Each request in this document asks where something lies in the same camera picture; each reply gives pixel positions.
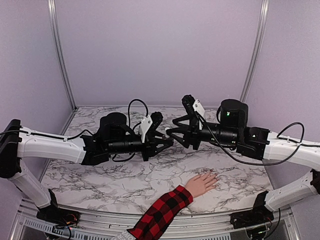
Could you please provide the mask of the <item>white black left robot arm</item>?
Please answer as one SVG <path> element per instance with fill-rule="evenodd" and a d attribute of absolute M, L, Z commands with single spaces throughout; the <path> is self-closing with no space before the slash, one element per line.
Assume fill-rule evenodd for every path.
<path fill-rule="evenodd" d="M 157 130 L 162 120 L 160 112 L 147 115 L 135 133 L 123 113 L 112 112 L 100 119 L 94 134 L 63 136 L 23 127 L 20 120 L 13 119 L 0 134 L 0 176 L 27 195 L 51 222 L 58 223 L 64 215 L 55 194 L 30 173 L 23 158 L 59 159 L 96 166 L 107 162 L 111 155 L 140 153 L 147 162 L 174 143 L 171 137 Z"/>

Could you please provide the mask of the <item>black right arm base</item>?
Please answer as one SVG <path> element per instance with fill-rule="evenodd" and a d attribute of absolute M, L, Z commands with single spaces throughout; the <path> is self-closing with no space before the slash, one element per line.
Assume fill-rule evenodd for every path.
<path fill-rule="evenodd" d="M 234 229 L 251 227 L 274 220 L 273 210 L 266 207 L 267 193 L 268 191 L 264 191 L 257 195 L 252 209 L 234 212 L 230 215 L 230 223 Z"/>

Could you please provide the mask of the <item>red black plaid sleeve forearm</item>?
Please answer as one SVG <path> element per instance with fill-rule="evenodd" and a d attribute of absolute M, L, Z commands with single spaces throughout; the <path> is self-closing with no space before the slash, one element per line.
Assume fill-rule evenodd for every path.
<path fill-rule="evenodd" d="M 135 226 L 127 231 L 137 240 L 158 240 L 180 210 L 192 202 L 192 195 L 179 185 L 158 198 Z"/>

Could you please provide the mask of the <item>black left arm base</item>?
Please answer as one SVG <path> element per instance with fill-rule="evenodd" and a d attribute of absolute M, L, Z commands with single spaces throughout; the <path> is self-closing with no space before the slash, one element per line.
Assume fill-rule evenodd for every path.
<path fill-rule="evenodd" d="M 44 208 L 38 207 L 36 218 L 58 224 L 59 226 L 65 225 L 76 227 L 79 222 L 80 213 L 78 211 L 60 208 L 53 191 L 49 189 L 48 192 L 50 203 Z"/>

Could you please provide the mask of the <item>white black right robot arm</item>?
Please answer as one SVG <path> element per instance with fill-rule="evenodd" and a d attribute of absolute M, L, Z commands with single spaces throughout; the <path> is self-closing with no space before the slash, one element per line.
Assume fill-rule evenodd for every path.
<path fill-rule="evenodd" d="M 182 99 L 186 115 L 174 119 L 175 128 L 166 134 L 185 148 L 197 150 L 201 142 L 220 147 L 225 153 L 236 151 L 254 160 L 270 161 L 266 166 L 290 162 L 310 168 L 303 177 L 281 188 L 264 191 L 255 199 L 247 219 L 258 224 L 285 205 L 320 193 L 320 145 L 303 139 L 294 140 L 266 128 L 248 127 L 247 104 L 236 99 L 225 99 L 217 110 L 217 123 L 205 120 L 205 111 L 198 99 L 185 95 Z"/>

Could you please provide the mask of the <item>person's bare hand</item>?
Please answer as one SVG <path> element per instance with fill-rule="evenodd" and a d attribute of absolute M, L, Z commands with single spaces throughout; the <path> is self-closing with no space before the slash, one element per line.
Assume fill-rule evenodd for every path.
<path fill-rule="evenodd" d="M 197 198 L 215 189 L 217 182 L 217 174 L 208 171 L 207 173 L 199 174 L 189 179 L 184 188 L 193 198 Z"/>

